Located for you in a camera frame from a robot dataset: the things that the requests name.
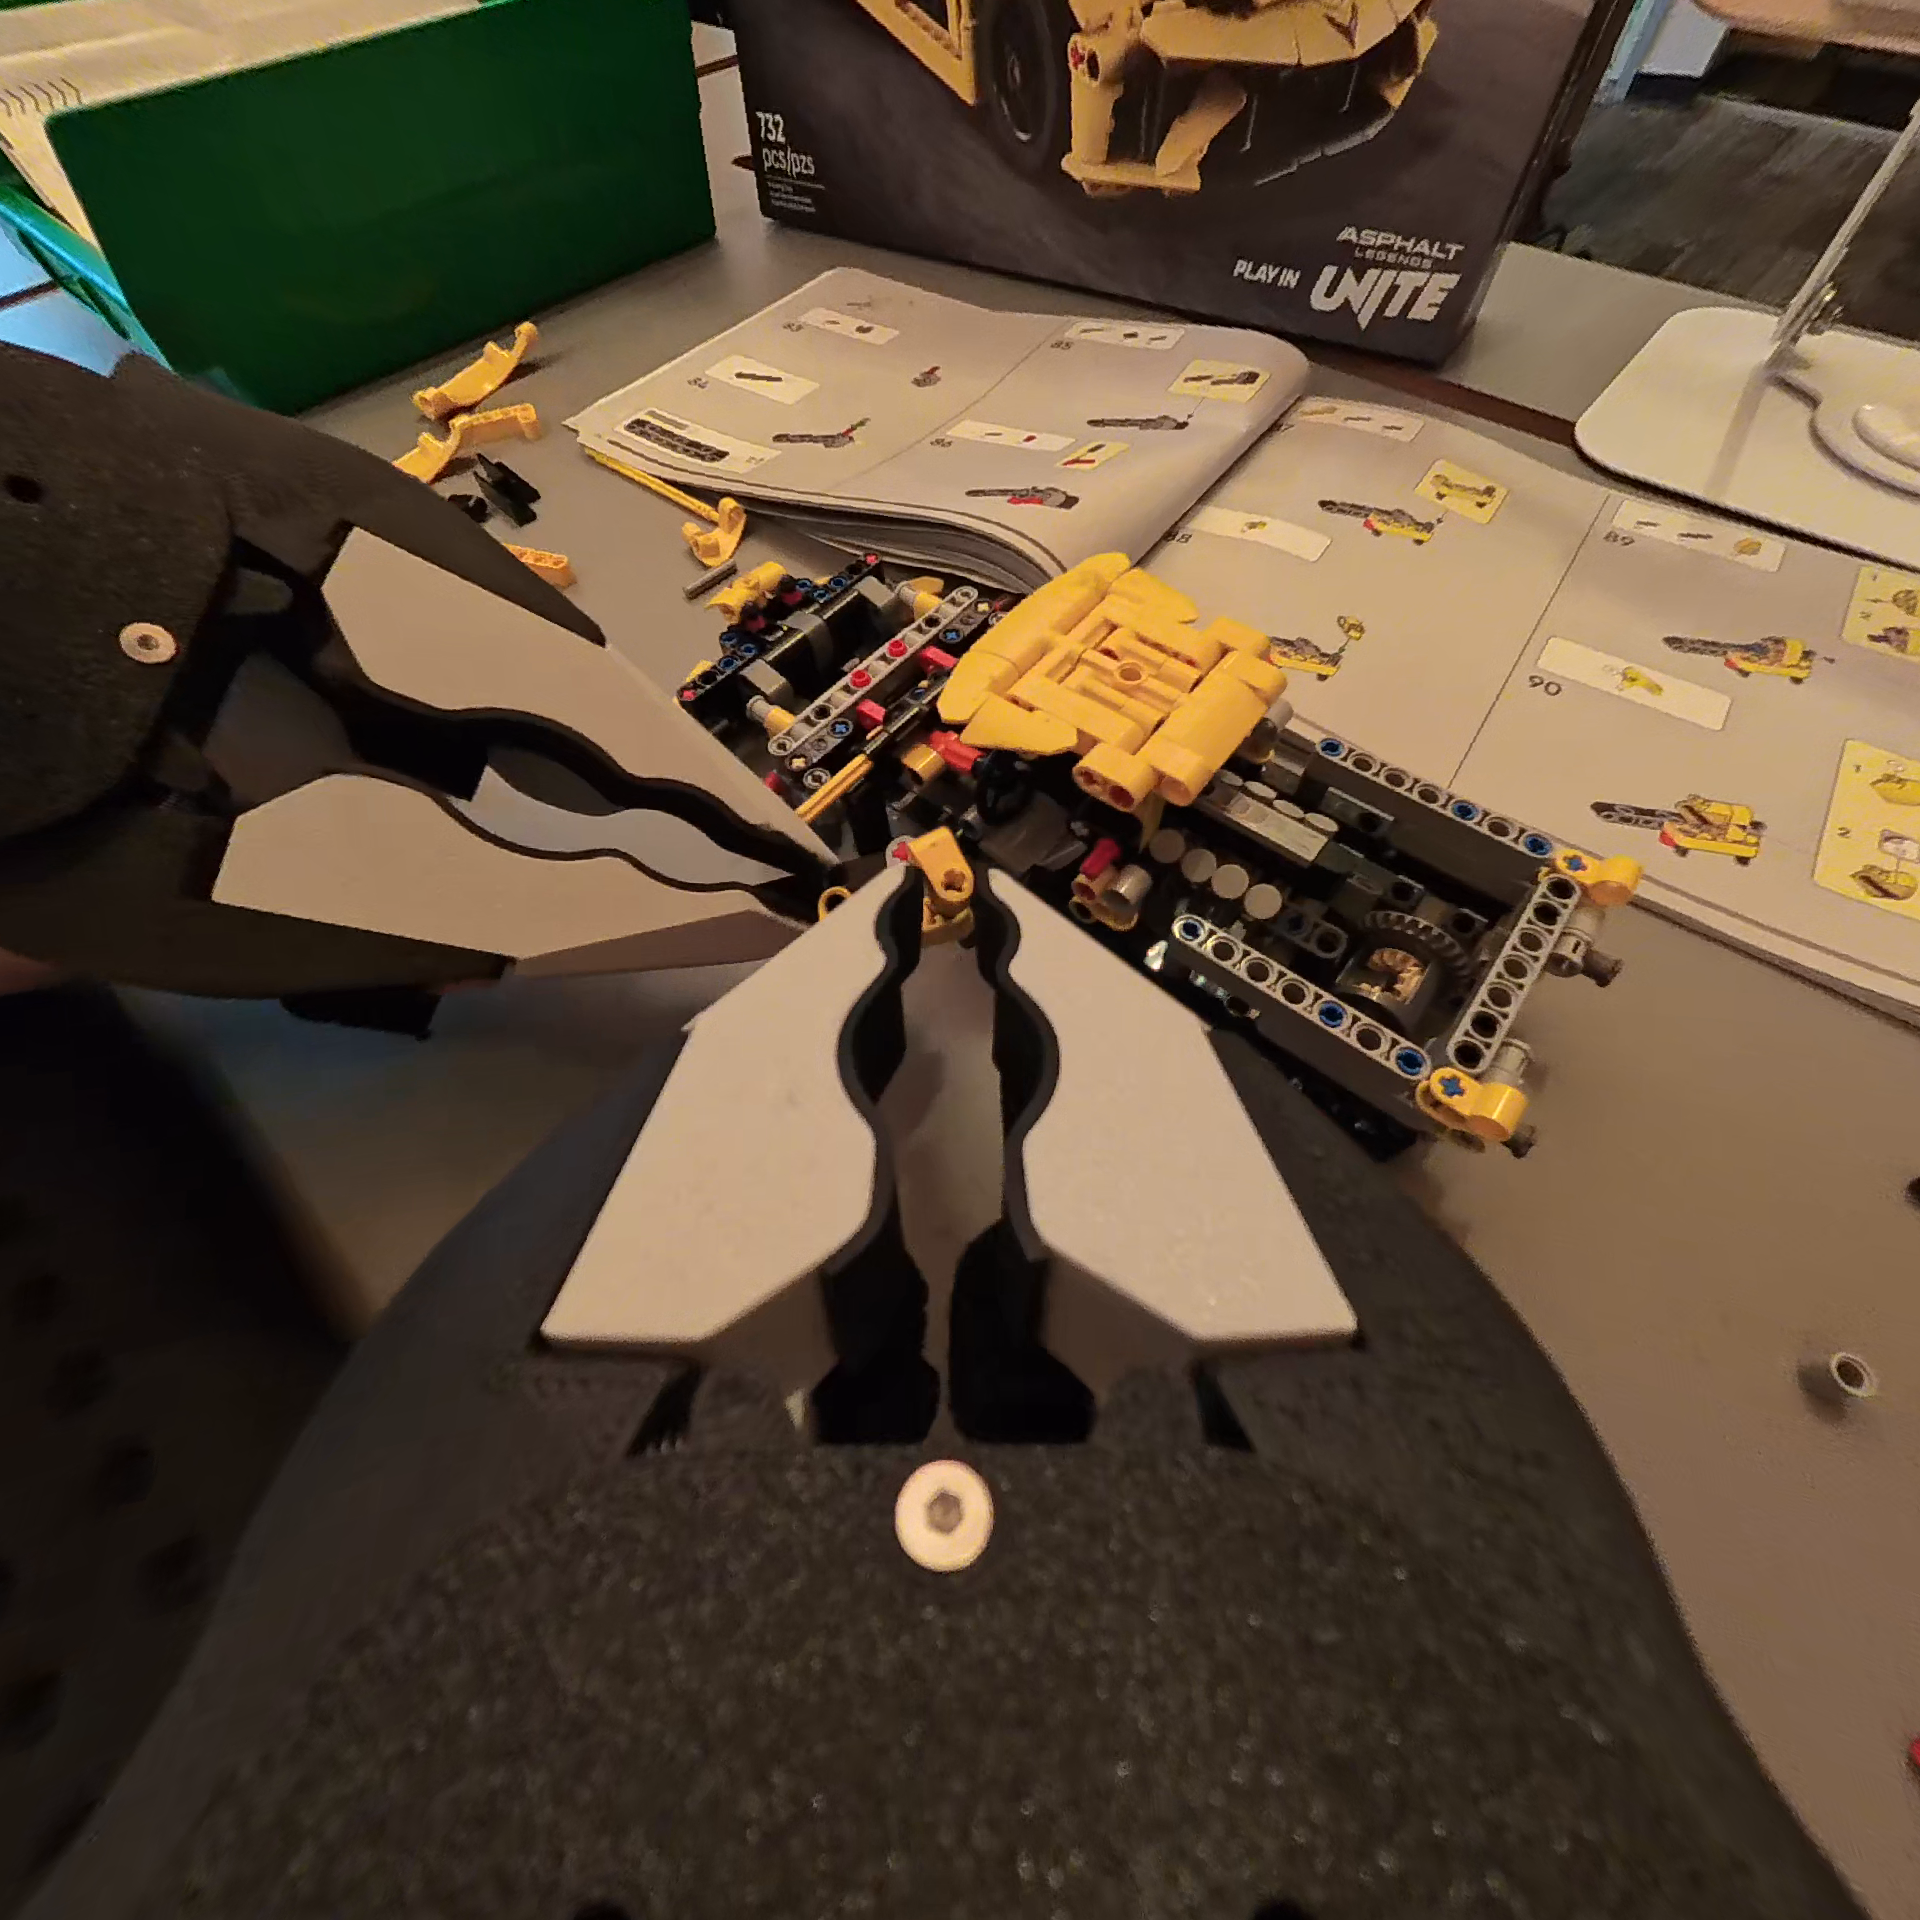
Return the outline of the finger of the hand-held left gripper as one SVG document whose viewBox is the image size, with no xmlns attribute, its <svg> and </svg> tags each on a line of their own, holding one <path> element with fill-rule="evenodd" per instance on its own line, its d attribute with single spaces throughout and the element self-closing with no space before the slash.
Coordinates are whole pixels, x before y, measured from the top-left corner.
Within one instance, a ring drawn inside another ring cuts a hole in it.
<svg viewBox="0 0 1920 1920">
<path fill-rule="evenodd" d="M 447 724 L 483 761 L 505 739 L 588 784 L 604 814 L 672 814 L 778 872 L 834 869 L 816 834 L 607 645 L 367 532 L 348 536 L 325 602 L 378 707 L 404 724 Z M 424 774 L 328 774 L 445 795 Z"/>
<path fill-rule="evenodd" d="M 499 774 L 473 800 L 328 774 L 235 823 L 212 898 L 489 955 L 522 977 L 592 977 L 766 962 L 835 883 L 667 812 L 565 809 Z"/>
</svg>

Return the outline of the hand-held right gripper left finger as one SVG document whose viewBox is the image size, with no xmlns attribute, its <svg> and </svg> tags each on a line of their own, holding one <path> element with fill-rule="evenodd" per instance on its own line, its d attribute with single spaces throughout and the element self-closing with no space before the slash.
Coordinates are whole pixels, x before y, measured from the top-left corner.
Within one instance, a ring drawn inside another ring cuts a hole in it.
<svg viewBox="0 0 1920 1920">
<path fill-rule="evenodd" d="M 879 1103 L 927 880 L 884 871 L 702 1012 L 541 1324 L 802 1396 L 834 1444 L 922 1440 L 928 1284 Z"/>
</svg>

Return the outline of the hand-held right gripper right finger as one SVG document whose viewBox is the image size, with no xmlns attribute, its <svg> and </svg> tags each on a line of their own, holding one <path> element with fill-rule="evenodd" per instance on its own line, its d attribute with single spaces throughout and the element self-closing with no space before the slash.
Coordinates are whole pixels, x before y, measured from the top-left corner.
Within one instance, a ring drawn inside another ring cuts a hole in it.
<svg viewBox="0 0 1920 1920">
<path fill-rule="evenodd" d="M 1004 1208 L 952 1287 L 960 1431 L 1082 1441 L 1138 1375 L 1350 1347 L 1358 1311 L 1206 1020 L 1023 883 L 975 904 Z"/>
</svg>

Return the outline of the yellow connector piece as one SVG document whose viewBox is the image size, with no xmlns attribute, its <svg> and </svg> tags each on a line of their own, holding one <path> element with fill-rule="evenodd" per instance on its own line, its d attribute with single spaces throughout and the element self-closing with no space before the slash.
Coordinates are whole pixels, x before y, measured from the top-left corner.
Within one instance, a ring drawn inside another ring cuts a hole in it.
<svg viewBox="0 0 1920 1920">
<path fill-rule="evenodd" d="M 922 946 L 940 949 L 970 942 L 975 934 L 975 871 L 958 834 L 928 828 L 914 837 L 902 835 L 892 844 L 889 857 L 919 876 Z"/>
</svg>

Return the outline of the yellow black brick car model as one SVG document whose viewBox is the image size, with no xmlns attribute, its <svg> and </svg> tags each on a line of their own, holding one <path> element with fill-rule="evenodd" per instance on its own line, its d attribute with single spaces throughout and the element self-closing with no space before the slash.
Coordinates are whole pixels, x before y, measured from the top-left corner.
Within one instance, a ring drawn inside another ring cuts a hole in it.
<svg viewBox="0 0 1920 1920">
<path fill-rule="evenodd" d="M 1307 725 L 1304 654 L 1123 556 L 1023 598 L 771 563 L 711 609 L 680 713 L 846 861 L 949 832 L 1377 1159 L 1533 1151 L 1524 1015 L 1618 977 L 1599 934 L 1633 860 Z"/>
</svg>

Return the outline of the grey desk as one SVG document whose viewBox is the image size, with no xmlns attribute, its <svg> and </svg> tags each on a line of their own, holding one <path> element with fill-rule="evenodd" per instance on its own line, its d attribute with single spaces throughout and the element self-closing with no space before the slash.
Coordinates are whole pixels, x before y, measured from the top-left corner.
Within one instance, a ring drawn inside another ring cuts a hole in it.
<svg viewBox="0 0 1920 1920">
<path fill-rule="evenodd" d="M 1101 302 L 915 266 L 770 227 L 744 168 L 732 38 L 693 29 L 720 220 L 713 246 L 565 307 L 546 333 L 553 414 L 672 358 L 846 259 L 1008 307 Z M 1677 291 L 1509 254 L 1465 370 L 1427 403 L 1597 395 L 1629 331 Z M 662 681 L 708 654 L 682 602 L 680 538 L 569 450 L 537 483 L 561 552 Z M 1916 1032 L 1654 914 L 1616 934 L 1609 993 L 1544 1006 L 1544 1140 L 1524 1162 L 1454 1149 L 1395 1177 L 1500 1284 L 1580 1398 L 1663 1554 L 1717 1688 L 1873 1916 L 1916 1916 Z M 426 1042 L 268 1003 L 128 993 L 132 1020 L 225 1109 L 277 1193 L 321 1299 L 363 1331 L 483 1190 L 645 1042 L 744 972 L 667 972 L 457 997 Z M 997 1212 L 992 1000 L 952 952 L 906 990 L 909 1060 L 884 1097 L 906 1241 L 941 1268 Z M 1834 1351 L 1866 1404 L 1805 1396 Z"/>
</svg>

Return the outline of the long yellow rod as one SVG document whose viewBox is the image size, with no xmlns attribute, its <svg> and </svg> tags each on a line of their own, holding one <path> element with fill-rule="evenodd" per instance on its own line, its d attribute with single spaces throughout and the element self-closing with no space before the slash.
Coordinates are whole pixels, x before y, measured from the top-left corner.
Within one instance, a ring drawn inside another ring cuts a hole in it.
<svg viewBox="0 0 1920 1920">
<path fill-rule="evenodd" d="M 602 467 L 609 467 L 612 471 L 615 471 L 617 477 L 622 477 L 622 478 L 639 484 L 641 489 L 658 494 L 658 496 L 667 498 L 668 503 L 678 504 L 680 510 L 684 510 L 684 513 L 693 515 L 695 521 L 702 521 L 702 523 L 717 526 L 724 518 L 720 508 L 715 508 L 705 498 L 693 496 L 687 489 L 670 484 L 670 483 L 662 481 L 660 477 L 655 477 L 641 467 L 636 467 L 626 460 L 613 458 L 612 455 L 604 455 L 604 453 L 588 448 L 588 446 L 582 446 L 582 453 L 588 455 Z"/>
</svg>

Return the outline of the pile of yellow brick pieces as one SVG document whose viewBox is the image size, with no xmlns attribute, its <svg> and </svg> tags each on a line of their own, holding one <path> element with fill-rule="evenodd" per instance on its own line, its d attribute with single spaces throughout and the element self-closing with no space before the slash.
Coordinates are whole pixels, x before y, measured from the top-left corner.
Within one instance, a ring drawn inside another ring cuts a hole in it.
<svg viewBox="0 0 1920 1920">
<path fill-rule="evenodd" d="M 478 525 L 501 518 L 514 530 L 528 530 L 538 518 L 541 489 L 492 455 L 494 446 L 542 438 L 541 412 L 532 401 L 501 401 L 501 392 L 529 370 L 538 345 L 538 325 L 517 325 L 510 337 L 489 340 L 462 370 L 412 395 L 422 432 L 392 466 L 429 488 L 466 483 L 468 492 L 447 494 L 445 500 Z M 699 564 L 699 575 L 687 588 L 688 600 L 713 609 L 744 609 L 749 588 L 766 579 L 739 568 L 737 556 L 732 564 L 715 572 Z"/>
</svg>

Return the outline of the green plastic bin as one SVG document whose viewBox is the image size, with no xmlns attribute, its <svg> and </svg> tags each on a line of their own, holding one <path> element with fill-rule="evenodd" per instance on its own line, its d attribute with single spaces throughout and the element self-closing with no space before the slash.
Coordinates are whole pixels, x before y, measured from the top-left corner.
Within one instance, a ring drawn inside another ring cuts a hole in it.
<svg viewBox="0 0 1920 1920">
<path fill-rule="evenodd" d="M 514 3 L 46 122 L 4 230 L 131 349 L 303 412 L 715 235 L 690 13 Z"/>
</svg>

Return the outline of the dark toy car box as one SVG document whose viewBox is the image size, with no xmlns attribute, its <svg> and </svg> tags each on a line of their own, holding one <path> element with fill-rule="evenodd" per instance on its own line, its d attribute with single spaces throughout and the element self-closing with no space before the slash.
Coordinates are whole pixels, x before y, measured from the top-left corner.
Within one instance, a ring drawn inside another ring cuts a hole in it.
<svg viewBox="0 0 1920 1920">
<path fill-rule="evenodd" d="M 768 219 L 1436 367 L 1628 5 L 741 3 Z"/>
</svg>

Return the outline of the open instruction booklet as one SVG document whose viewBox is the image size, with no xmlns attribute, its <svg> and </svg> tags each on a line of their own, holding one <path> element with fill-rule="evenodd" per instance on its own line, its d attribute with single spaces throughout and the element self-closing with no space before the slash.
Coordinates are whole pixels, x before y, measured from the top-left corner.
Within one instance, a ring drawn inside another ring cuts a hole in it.
<svg viewBox="0 0 1920 1920">
<path fill-rule="evenodd" d="M 1314 383 L 1267 336 L 835 270 L 569 427 L 631 477 L 1002 588 L 1123 552 L 1273 638 L 1309 724 L 1916 1020 L 1916 567 Z"/>
</svg>

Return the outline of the instruction sign on white stand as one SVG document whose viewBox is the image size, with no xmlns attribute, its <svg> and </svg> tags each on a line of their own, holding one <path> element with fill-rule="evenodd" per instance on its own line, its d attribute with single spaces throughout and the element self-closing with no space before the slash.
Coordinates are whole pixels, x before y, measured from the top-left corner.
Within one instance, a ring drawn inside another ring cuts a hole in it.
<svg viewBox="0 0 1920 1920">
<path fill-rule="evenodd" d="M 1839 321 L 1839 272 L 1916 140 L 1911 109 L 1774 320 L 1670 320 L 1574 422 L 1576 450 L 1626 483 L 1916 572 L 1918 349 Z"/>
</svg>

